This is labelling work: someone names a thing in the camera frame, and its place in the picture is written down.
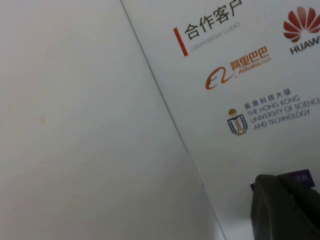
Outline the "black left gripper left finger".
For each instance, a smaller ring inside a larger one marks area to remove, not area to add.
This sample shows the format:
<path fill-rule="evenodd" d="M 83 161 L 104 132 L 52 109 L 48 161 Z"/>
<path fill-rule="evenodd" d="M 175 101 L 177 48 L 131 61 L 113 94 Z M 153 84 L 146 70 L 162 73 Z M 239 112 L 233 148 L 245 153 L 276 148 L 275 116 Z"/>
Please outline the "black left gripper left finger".
<path fill-rule="evenodd" d="M 320 224 L 293 221 L 277 222 L 277 200 L 281 187 L 274 175 L 259 175 L 255 180 L 251 205 L 251 222 L 256 240 L 318 240 Z"/>

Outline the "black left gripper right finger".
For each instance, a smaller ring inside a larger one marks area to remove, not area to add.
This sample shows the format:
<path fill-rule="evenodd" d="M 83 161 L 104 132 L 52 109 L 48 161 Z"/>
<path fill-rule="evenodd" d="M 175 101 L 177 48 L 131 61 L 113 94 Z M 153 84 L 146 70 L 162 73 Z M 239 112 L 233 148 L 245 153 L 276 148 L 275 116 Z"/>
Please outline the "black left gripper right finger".
<path fill-rule="evenodd" d="M 277 200 L 276 221 L 288 225 L 291 222 L 320 223 L 320 194 L 303 183 L 288 177 L 276 178 L 281 194 Z"/>

